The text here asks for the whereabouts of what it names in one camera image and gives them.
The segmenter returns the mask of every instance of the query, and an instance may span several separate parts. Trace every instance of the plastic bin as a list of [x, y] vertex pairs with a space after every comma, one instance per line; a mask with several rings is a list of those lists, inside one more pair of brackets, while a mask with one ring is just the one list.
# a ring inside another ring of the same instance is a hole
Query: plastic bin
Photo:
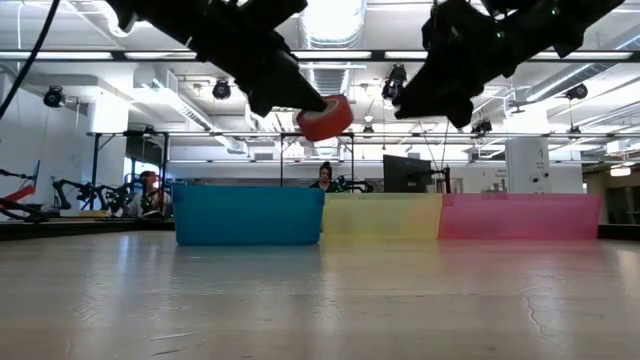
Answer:
[[320, 189], [176, 186], [173, 192], [180, 245], [308, 245], [320, 240]]

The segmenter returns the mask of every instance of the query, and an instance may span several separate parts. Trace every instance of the computer monitor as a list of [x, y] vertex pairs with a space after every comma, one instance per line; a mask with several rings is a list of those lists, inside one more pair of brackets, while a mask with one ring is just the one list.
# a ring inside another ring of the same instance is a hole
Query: computer monitor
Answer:
[[384, 192], [425, 193], [433, 184], [431, 161], [384, 155]]

